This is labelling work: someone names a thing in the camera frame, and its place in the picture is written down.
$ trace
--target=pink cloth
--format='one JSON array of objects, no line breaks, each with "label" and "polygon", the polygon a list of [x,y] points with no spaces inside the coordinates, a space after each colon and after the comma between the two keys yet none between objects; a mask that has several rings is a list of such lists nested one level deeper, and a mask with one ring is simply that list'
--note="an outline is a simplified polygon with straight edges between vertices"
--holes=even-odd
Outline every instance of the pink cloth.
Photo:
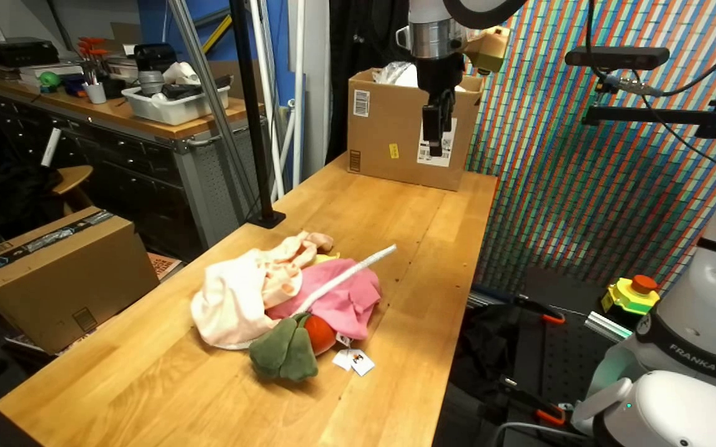
[{"label": "pink cloth", "polygon": [[[355,260],[339,259],[303,271],[302,294],[292,300],[268,309],[271,317],[288,317],[302,303],[323,284],[352,269]],[[327,294],[311,306],[311,314],[323,317],[333,330],[352,340],[368,339],[368,321],[380,300],[380,280],[370,269],[358,271],[353,279]]]}]

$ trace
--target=cardboard box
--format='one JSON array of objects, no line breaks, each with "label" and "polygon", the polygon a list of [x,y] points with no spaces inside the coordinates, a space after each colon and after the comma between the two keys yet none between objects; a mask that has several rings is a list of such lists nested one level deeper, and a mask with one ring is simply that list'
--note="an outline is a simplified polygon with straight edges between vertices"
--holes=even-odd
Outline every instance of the cardboard box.
[{"label": "cardboard box", "polygon": [[61,353],[158,285],[135,226],[86,209],[0,244],[0,315]]},{"label": "cardboard box", "polygon": [[353,167],[368,176],[457,188],[478,121],[478,83],[465,80],[465,93],[456,93],[453,132],[442,139],[446,157],[430,158],[420,126],[429,93],[378,84],[376,73],[365,69],[352,78],[349,150]]}]

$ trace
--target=white robot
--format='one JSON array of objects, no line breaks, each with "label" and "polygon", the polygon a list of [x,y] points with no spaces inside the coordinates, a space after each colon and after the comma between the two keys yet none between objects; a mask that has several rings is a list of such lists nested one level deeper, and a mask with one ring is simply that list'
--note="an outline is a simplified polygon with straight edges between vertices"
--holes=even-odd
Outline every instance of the white robot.
[{"label": "white robot", "polygon": [[[526,0],[410,0],[405,31],[417,84],[430,93],[422,129],[439,151],[461,83],[465,31],[512,18]],[[716,212],[681,279],[636,336],[598,368],[573,414],[578,433],[624,447],[716,447]]]}]

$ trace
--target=green cloth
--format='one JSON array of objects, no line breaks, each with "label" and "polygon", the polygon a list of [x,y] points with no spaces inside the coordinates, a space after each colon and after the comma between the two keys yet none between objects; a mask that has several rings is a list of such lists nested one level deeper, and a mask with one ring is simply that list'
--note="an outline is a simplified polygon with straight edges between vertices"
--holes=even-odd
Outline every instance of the green cloth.
[{"label": "green cloth", "polygon": [[306,317],[286,317],[251,346],[251,363],[260,378],[308,380],[318,372]]}]

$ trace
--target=colorful patterned wall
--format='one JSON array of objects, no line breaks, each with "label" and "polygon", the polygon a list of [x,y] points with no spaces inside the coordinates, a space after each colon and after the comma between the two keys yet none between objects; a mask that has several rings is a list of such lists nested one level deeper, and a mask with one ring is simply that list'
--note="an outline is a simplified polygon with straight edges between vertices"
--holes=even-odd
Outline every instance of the colorful patterned wall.
[{"label": "colorful patterned wall", "polygon": [[[661,124],[583,124],[590,103],[644,108],[635,94],[595,96],[591,73],[562,62],[584,45],[584,21],[586,0],[535,0],[511,22],[467,161],[503,180],[476,279],[483,288],[519,291],[532,265],[600,285],[636,271],[670,284],[716,203],[716,167]],[[686,84],[716,60],[716,2],[600,0],[595,45],[670,47],[672,60],[642,80]],[[707,110],[713,96],[716,74],[651,105]],[[691,137],[697,126],[675,129],[716,157],[713,139]]]}]

